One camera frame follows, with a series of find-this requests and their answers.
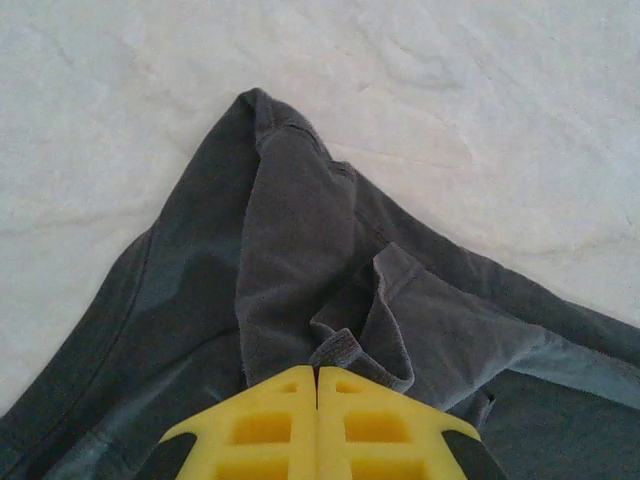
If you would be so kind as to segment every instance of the white marble surface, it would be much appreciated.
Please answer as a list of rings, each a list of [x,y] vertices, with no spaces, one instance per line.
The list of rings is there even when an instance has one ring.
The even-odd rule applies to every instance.
[[[640,4],[5,0],[0,412],[236,94],[410,212],[640,326]]]

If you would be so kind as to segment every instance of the garment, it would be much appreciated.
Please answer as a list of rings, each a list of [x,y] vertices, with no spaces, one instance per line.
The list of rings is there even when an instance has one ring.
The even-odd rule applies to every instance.
[[[0,477],[133,478],[172,425],[300,364],[473,422],[510,478],[640,478],[640,331],[422,225],[259,89],[2,418]]]

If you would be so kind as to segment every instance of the gray fabric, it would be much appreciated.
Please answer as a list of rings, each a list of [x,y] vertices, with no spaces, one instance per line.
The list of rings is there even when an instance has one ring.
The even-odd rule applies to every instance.
[[[0,420],[0,477],[133,478],[172,425],[299,364],[473,422],[512,478],[640,478],[640,331],[420,224],[257,89]]]

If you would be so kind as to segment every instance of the white surface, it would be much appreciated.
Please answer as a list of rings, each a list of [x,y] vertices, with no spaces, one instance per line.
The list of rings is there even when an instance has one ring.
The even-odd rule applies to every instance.
[[[637,2],[243,3],[3,3],[0,412],[253,86],[430,226],[640,325]]]

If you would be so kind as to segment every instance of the yellow plastic object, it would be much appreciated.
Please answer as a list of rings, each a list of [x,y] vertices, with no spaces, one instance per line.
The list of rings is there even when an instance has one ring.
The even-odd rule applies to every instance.
[[[334,367],[294,367],[169,430],[178,480],[464,480],[441,433],[468,423]]]

